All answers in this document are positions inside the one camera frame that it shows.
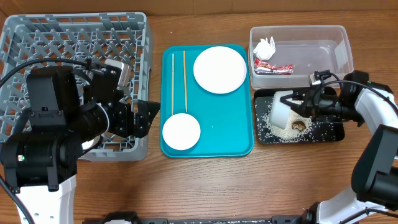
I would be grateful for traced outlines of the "grey bowl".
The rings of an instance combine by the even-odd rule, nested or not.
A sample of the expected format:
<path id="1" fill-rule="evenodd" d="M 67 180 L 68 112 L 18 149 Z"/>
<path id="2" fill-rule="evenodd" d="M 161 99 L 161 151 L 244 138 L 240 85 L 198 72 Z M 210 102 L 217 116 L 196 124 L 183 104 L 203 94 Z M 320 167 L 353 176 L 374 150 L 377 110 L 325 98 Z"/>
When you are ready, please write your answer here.
<path id="1" fill-rule="evenodd" d="M 290 116 L 290 106 L 282 103 L 280 99 L 283 96 L 292 94 L 292 90 L 288 91 L 277 91 L 274 94 L 271 112 L 269 115 L 269 122 L 271 125 L 276 126 L 280 129 L 285 129 Z"/>

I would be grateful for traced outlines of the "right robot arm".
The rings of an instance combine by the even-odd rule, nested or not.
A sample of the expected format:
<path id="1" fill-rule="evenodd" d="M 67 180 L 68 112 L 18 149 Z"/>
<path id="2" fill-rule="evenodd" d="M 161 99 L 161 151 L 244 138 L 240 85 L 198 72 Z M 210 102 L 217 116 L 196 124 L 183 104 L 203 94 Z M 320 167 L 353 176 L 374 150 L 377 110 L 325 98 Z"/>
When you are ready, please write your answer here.
<path id="1" fill-rule="evenodd" d="M 298 223 L 358 223 L 372 215 L 397 217 L 397 105 L 387 85 L 355 70 L 336 78 L 328 70 L 308 76 L 309 87 L 274 94 L 270 122 L 285 128 L 289 113 L 312 121 L 366 124 L 371 140 L 357 161 L 351 185 L 329 200 L 314 203 Z"/>

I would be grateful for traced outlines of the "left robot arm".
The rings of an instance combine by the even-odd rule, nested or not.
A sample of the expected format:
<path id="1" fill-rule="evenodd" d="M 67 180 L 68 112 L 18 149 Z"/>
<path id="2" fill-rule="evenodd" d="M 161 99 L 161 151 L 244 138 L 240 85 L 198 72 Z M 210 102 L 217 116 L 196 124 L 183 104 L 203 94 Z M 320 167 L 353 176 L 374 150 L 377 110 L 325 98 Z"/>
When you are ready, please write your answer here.
<path id="1" fill-rule="evenodd" d="M 27 77 L 30 107 L 1 149 L 1 185 L 19 209 L 22 223 L 72 223 L 77 161 L 109 132 L 142 138 L 160 104 L 122 103 L 121 70 L 109 65 L 78 96 L 71 66 L 45 67 Z"/>

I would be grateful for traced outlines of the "brown food scrap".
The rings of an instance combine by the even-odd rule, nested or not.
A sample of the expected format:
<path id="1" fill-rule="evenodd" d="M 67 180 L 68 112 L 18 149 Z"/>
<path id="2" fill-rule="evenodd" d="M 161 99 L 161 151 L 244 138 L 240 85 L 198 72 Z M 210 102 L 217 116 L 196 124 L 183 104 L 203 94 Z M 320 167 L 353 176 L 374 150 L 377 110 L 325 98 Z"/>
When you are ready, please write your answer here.
<path id="1" fill-rule="evenodd" d="M 294 121 L 292 123 L 292 129 L 296 129 L 300 132 L 304 131 L 306 128 L 307 127 L 303 121 Z"/>

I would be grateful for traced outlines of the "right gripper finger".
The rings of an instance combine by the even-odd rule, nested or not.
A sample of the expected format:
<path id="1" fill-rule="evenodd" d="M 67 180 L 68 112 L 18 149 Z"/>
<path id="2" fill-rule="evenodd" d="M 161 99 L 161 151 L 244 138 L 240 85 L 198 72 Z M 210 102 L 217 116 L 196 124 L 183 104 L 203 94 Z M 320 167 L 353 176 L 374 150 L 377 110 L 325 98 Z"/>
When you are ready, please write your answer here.
<path id="1" fill-rule="evenodd" d="M 279 92 L 279 101 L 285 105 L 308 102 L 307 90 L 287 90 Z"/>
<path id="2" fill-rule="evenodd" d="M 307 118 L 308 114 L 306 112 L 306 105 L 305 104 L 296 104 L 289 102 L 288 105 L 290 106 L 290 109 L 294 111 L 295 113 L 299 114 L 301 117 Z"/>

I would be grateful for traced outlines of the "white tissue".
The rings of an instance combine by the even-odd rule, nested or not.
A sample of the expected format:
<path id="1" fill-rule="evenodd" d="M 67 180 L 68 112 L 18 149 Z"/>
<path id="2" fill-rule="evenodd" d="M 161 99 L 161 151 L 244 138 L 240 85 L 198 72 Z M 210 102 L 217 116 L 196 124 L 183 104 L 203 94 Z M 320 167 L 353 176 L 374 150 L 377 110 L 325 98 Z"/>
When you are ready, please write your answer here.
<path id="1" fill-rule="evenodd" d="M 274 38 L 270 39 L 260 39 L 260 42 L 256 45 L 253 50 L 253 54 L 259 60 L 269 60 L 276 52 L 275 41 Z"/>

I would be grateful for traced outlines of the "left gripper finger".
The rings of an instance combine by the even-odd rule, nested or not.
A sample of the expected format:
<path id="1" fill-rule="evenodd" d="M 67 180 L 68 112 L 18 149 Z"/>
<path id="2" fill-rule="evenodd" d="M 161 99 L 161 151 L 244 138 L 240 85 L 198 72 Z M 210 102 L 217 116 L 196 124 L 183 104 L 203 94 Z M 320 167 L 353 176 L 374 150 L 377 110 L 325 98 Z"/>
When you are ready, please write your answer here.
<path id="1" fill-rule="evenodd" d="M 119 123 L 116 125 L 116 134 L 128 138 L 134 134 L 134 123 Z"/>
<path id="2" fill-rule="evenodd" d="M 160 103 L 154 101 L 137 102 L 137 113 L 135 114 L 134 134 L 136 138 L 148 135 L 152 122 L 160 110 Z"/>

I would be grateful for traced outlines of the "red snack wrapper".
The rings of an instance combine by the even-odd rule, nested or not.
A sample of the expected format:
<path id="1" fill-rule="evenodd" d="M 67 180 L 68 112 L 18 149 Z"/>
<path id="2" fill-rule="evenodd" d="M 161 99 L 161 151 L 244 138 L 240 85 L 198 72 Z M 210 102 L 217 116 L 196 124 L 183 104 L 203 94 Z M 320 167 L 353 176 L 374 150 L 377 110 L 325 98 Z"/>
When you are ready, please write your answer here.
<path id="1" fill-rule="evenodd" d="M 266 61 L 255 59 L 254 71 L 260 75 L 266 75 L 266 74 L 290 75 L 294 71 L 294 66 L 292 64 L 289 64 L 277 67 L 275 65 L 269 64 Z"/>

